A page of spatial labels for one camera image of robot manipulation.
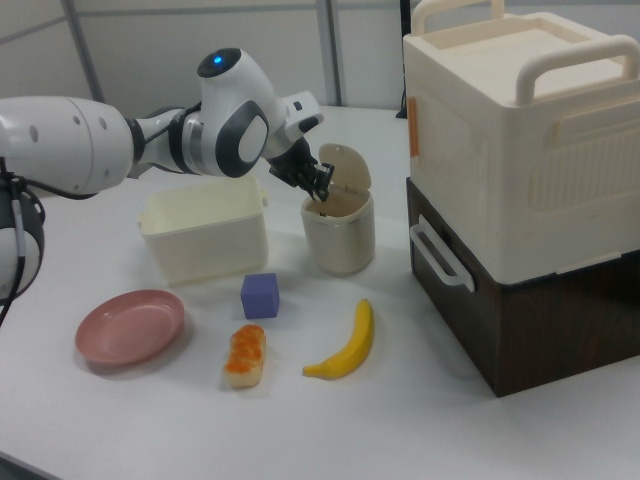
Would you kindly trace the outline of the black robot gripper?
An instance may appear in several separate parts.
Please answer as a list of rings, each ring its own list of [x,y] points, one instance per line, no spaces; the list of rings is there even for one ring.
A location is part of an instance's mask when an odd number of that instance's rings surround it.
[[[329,196],[334,166],[318,164],[305,138],[298,139],[282,155],[268,158],[269,173],[289,186],[299,186],[312,200],[322,201]]]

